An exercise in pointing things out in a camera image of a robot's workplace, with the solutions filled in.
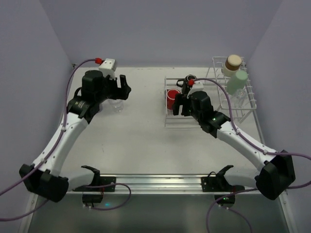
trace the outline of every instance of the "gray floor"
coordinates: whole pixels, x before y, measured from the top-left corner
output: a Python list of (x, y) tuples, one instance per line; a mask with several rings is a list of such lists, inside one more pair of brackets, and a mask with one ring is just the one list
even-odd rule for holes
[[(101, 207), (113, 206), (125, 195), (106, 195)], [(113, 211), (89, 211), (81, 195), (67, 195), (61, 202), (48, 202), (34, 214), (29, 233), (204, 233), (209, 195), (134, 195)], [(254, 233), (287, 233), (279, 200), (262, 195), (237, 196), (234, 209), (251, 223)], [(236, 214), (215, 206), (210, 216), (212, 233), (249, 233), (246, 222)]]

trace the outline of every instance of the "dish drying rack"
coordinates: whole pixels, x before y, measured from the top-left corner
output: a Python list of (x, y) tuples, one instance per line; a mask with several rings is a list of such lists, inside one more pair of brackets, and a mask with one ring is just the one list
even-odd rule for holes
[[(222, 73), (223, 65), (225, 64), (227, 57), (213, 57), (212, 58), (212, 67), (207, 69), (207, 73), (205, 78), (213, 79), (218, 82), (221, 86), (226, 89), (227, 82), (230, 77), (225, 76)], [(245, 67), (245, 62), (242, 57), (242, 64), (240, 66), (240, 70), (244, 70), (247, 72), (247, 68)], [(165, 107), (165, 127), (169, 129), (200, 129), (198, 122), (192, 116), (174, 116), (173, 111), (167, 109), (167, 99), (166, 99), (166, 91), (169, 89), (178, 89), (181, 91), (181, 88), (176, 86), (176, 82), (178, 79), (182, 79), (184, 77), (179, 78), (167, 78), (164, 80), (164, 107)], [(226, 114), (229, 116), (229, 106), (228, 101), (222, 92), (222, 90), (212, 82), (203, 81), (204, 91), (209, 95), (212, 105), (214, 109)], [(244, 101), (242, 106), (234, 107), (232, 106), (233, 120), (236, 123), (241, 124), (254, 110), (256, 110), (256, 100), (254, 98), (254, 92), (252, 90), (252, 86), (249, 78), (247, 79), (246, 85), (244, 89), (247, 92), (247, 99)]]

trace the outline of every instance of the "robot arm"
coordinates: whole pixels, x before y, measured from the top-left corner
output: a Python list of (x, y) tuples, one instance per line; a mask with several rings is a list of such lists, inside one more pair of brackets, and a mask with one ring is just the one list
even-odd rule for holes
[[(23, 164), (19, 170), (21, 177), (29, 176), (24, 181), (28, 191), (58, 202), (67, 191), (82, 185), (100, 185), (100, 172), (92, 167), (82, 166), (68, 174), (61, 173), (61, 169), (76, 139), (99, 112), (100, 104), (106, 99), (128, 98), (131, 88), (124, 75), (120, 75), (121, 88), (118, 88), (115, 69), (115, 60), (106, 59), (99, 66), (99, 71), (85, 73), (82, 86), (68, 102), (67, 112), (64, 113), (67, 116), (66, 125), (61, 123), (42, 153), (30, 166)], [(45, 159), (53, 147), (54, 151)]]
[(258, 142), (240, 128), (237, 128), (250, 142), (262, 148), (259, 151), (245, 142), (232, 128), (231, 119), (221, 112), (214, 111), (210, 98), (200, 81), (196, 78), (184, 79), (183, 91), (175, 97), (173, 114), (179, 114), (179, 107), (182, 106), (181, 115), (194, 117), (202, 130), (218, 138), (238, 152), (240, 152), (253, 165), (254, 169), (234, 167), (232, 165), (223, 168), (211, 181), (219, 187), (243, 185), (257, 188), (265, 197), (275, 200), (288, 186), (294, 182), (295, 173), (291, 156), (268, 155), (267, 152), (276, 152)]

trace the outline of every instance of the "gray wall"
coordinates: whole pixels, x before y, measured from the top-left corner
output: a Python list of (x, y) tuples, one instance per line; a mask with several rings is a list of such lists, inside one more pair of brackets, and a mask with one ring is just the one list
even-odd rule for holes
[(249, 58), (281, 0), (40, 0), (70, 60), (204, 66)]
[[(0, 6), (0, 190), (20, 179), (54, 133), (70, 63), (38, 0), (2, 0)], [(0, 197), (0, 217), (25, 213), (20, 185)], [(0, 223), (17, 232), (20, 221)]]
[[(310, 155), (311, 1), (284, 0), (248, 63), (266, 143)], [(310, 180), (310, 161), (294, 159), (296, 182)], [(310, 232), (311, 187), (289, 190), (300, 232)]]

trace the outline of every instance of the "red mug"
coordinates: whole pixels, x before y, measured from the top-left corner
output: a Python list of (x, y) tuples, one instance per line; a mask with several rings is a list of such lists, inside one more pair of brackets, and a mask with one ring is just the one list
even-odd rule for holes
[(167, 108), (172, 110), (173, 104), (175, 102), (176, 94), (180, 94), (180, 91), (177, 89), (169, 89), (166, 91), (166, 101), (167, 101)]

